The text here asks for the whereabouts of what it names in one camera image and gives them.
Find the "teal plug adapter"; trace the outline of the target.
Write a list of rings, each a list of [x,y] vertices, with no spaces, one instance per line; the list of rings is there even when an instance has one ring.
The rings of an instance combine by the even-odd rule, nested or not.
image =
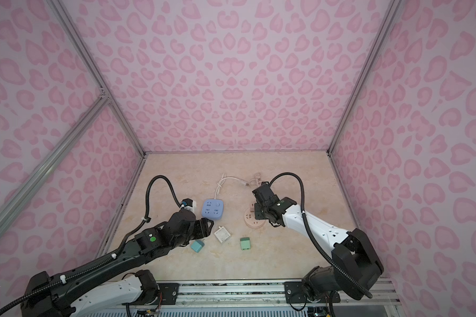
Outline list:
[[[190,248],[195,252],[195,253],[199,253],[203,248],[204,248],[205,244],[203,241],[201,240],[195,240],[193,241],[193,243],[190,245]]]

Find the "green plug adapter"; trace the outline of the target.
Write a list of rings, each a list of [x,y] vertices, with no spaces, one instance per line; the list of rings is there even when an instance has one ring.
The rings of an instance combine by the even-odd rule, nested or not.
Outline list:
[[[250,219],[256,219],[256,203],[252,203],[250,207]]]
[[[251,249],[251,240],[249,237],[240,238],[240,247],[242,250],[250,250]]]

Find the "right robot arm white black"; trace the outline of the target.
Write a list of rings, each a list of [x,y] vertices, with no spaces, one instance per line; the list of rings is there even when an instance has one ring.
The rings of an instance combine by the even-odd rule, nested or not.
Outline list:
[[[301,279],[301,290],[309,301],[342,291],[354,300],[374,296],[371,288],[384,267],[368,235],[360,230],[336,227],[305,210],[305,191],[300,201],[279,198],[268,182],[253,190],[255,213],[273,227],[292,229],[308,237],[328,266],[314,267]]]

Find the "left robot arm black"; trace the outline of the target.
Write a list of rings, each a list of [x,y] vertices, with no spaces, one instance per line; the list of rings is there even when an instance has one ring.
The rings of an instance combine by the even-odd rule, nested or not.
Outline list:
[[[157,282],[140,266],[166,256],[172,249],[211,235],[214,222],[196,219],[185,208],[167,222],[145,229],[125,244],[92,262],[67,272],[32,277],[21,299],[22,316],[85,316],[121,304],[143,305],[161,300]],[[123,281],[110,279],[131,269]]]

